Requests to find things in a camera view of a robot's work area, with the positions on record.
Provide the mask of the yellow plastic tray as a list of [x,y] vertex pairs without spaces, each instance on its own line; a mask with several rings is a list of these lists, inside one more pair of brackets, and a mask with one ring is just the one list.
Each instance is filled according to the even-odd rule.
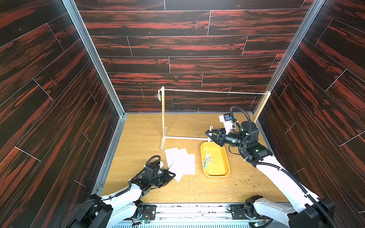
[[[230,166],[227,153],[224,147],[220,147],[214,142],[204,142],[201,144],[201,159],[203,174],[207,178],[224,178],[230,174]],[[211,153],[210,157],[216,164],[208,163],[206,169],[203,168],[203,160],[205,155]]]

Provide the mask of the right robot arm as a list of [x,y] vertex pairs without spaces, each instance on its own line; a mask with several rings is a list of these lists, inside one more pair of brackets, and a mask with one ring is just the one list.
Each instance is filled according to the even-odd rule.
[[334,228],[334,203],[321,199],[310,191],[276,159],[273,153],[259,143],[259,129],[252,122],[243,122],[237,133],[225,128],[205,133],[217,145],[238,148],[239,155],[267,176],[289,200],[286,207],[254,195],[246,199],[243,213],[248,219],[267,217],[289,228]]

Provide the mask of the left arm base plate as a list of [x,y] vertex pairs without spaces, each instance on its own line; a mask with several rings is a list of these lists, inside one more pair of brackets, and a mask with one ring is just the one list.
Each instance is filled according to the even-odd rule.
[[141,204],[137,206],[134,215],[131,217],[132,220],[155,220],[156,208],[154,204]]

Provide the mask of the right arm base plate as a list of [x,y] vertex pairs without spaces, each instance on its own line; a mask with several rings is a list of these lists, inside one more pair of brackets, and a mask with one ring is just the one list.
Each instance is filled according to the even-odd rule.
[[261,215],[249,215],[245,210],[245,204],[231,204],[227,207],[227,211],[231,214],[233,220],[269,220],[269,218]]

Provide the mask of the white postcard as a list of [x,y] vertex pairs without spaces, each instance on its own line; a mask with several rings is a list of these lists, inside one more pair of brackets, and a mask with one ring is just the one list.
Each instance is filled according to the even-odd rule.
[[178,148],[165,150],[168,168],[170,168],[178,157]]
[[182,157],[181,172],[184,175],[195,175],[195,155],[187,154]]
[[179,182],[186,171],[189,170],[188,166],[184,162],[175,161],[169,168],[169,171],[175,174],[174,179]]
[[176,155],[176,159],[184,159],[188,153],[187,153],[187,150],[184,148],[184,149],[178,149],[175,153]]

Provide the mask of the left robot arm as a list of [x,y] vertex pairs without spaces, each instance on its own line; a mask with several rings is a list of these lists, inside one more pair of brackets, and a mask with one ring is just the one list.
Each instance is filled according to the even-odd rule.
[[91,195],[67,223],[67,228],[111,228],[117,223],[140,217],[143,207],[141,199],[152,189],[166,186],[176,176],[163,169],[163,163],[149,160],[142,171],[128,181],[128,186],[115,193],[99,197]]

